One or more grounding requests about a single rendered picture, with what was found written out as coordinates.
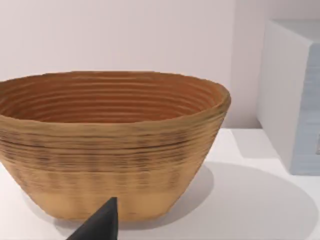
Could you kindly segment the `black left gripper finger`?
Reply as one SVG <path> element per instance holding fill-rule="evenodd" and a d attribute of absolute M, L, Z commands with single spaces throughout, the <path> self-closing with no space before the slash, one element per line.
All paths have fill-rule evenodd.
<path fill-rule="evenodd" d="M 118 240 L 118 199 L 111 197 L 66 240 Z"/>

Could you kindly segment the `woven wicker basket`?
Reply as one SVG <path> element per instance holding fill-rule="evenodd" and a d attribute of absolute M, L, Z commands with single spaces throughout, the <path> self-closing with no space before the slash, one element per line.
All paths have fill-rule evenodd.
<path fill-rule="evenodd" d="M 69 71 L 0 81 L 0 161 L 48 215 L 166 214 L 199 171 L 231 105 L 212 80 L 155 71 Z"/>

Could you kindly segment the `pale microwave oven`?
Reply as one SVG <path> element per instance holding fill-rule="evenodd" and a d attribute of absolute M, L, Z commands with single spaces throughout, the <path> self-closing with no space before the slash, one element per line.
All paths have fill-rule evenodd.
<path fill-rule="evenodd" d="M 320 19 L 267 23 L 257 119 L 290 174 L 320 176 Z"/>

